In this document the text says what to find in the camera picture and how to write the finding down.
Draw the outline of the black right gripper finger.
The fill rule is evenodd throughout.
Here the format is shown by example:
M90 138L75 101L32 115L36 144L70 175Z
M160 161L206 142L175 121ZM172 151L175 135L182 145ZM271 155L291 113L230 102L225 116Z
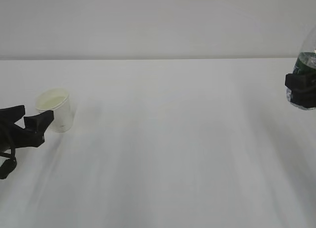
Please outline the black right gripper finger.
M287 74L285 86L291 91L290 102L305 109L316 107L316 74Z

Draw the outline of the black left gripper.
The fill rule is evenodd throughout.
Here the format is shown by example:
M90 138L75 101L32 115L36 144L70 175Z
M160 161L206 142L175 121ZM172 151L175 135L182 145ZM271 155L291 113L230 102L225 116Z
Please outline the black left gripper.
M52 110L34 116L25 116L22 128L16 124L25 115L25 106L18 105L0 110L0 152L12 147L39 147L45 141L44 134L54 120Z

